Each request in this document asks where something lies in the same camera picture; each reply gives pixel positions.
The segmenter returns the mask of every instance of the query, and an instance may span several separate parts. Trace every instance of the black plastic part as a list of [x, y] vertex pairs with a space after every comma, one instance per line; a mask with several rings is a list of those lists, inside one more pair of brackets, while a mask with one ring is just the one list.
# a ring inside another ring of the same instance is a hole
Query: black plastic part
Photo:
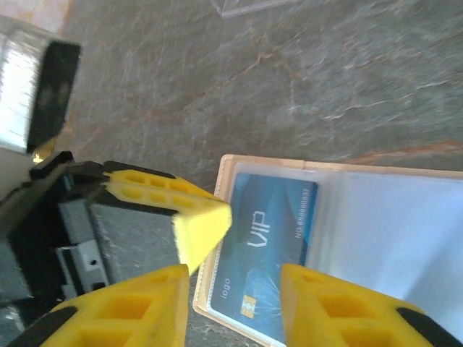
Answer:
[[462, 347], [452, 334], [426, 314], [399, 307], [397, 312], [434, 347]]
[[60, 164], [70, 163], [74, 157], [70, 151], [64, 151], [55, 155], [50, 155], [42, 163], [37, 164], [29, 170], [30, 179], [44, 179]]
[[103, 175], [103, 165], [93, 161], [84, 161], [83, 163], [71, 163], [66, 175], [72, 181], [73, 187], [80, 187], [83, 184], [92, 184], [108, 181], [108, 177]]
[[[2, 254], [11, 258], [8, 263], [2, 262], [0, 271], [14, 280], [0, 283], [3, 299], [26, 299], [29, 296], [22, 295], [27, 291], [43, 302], [62, 296], [64, 276], [54, 249], [69, 244], [56, 205], [66, 192], [61, 180], [64, 169], [58, 166], [0, 207], [0, 247]], [[10, 283], [20, 285], [11, 287]]]
[[35, 104], [27, 137], [27, 153], [58, 135], [80, 60], [80, 46], [51, 41], [43, 56]]
[[136, 171], [145, 172], [151, 175], [166, 177], [168, 179], [175, 179], [174, 175], [171, 175], [170, 173], [167, 173], [167, 172], [150, 170], [149, 168], [141, 168], [139, 166], [118, 163], [116, 161], [106, 161], [103, 167], [104, 167], [104, 171], [108, 173], [115, 172], [115, 171], [122, 171], [122, 170], [136, 170]]
[[74, 306], [47, 313], [7, 347], [40, 347], [76, 313], [77, 307]]

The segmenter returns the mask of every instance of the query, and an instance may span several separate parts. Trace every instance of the gray marble countertop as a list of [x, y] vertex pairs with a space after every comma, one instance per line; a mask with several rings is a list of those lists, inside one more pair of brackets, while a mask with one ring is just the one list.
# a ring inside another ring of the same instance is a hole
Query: gray marble countertop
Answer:
[[[79, 160], [209, 191], [226, 153], [463, 169], [459, 0], [307, 0], [230, 19], [208, 0], [79, 0], [64, 35], [84, 48]], [[186, 346], [254, 345], [191, 310]]]

